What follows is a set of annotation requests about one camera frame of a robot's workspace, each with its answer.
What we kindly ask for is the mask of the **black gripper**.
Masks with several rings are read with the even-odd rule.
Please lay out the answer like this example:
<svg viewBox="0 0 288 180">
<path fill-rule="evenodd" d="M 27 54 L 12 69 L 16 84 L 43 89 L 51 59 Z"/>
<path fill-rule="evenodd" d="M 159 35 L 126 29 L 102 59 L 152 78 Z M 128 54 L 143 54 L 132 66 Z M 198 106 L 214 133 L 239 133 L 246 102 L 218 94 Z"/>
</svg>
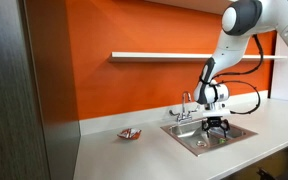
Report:
<svg viewBox="0 0 288 180">
<path fill-rule="evenodd" d="M 221 117 L 208 117 L 206 121 L 202 122 L 202 129 L 209 137 L 209 129 L 213 127 L 220 127 L 223 130 L 224 138 L 227 138 L 227 132 L 230 130 L 230 125 L 227 119 Z"/>
</svg>

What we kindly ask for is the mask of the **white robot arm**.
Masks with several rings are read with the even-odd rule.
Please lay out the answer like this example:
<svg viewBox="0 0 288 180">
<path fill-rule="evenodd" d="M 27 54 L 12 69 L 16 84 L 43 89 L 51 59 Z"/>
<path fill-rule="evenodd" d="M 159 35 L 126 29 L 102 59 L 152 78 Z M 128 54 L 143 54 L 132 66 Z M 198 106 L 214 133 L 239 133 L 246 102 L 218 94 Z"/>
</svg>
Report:
<svg viewBox="0 0 288 180">
<path fill-rule="evenodd" d="M 237 64 L 250 38 L 276 31 L 288 46 L 288 0 L 236 0 L 222 16 L 217 48 L 206 61 L 194 91 L 195 101 L 212 106 L 228 99 L 228 88 L 215 79 Z"/>
</svg>

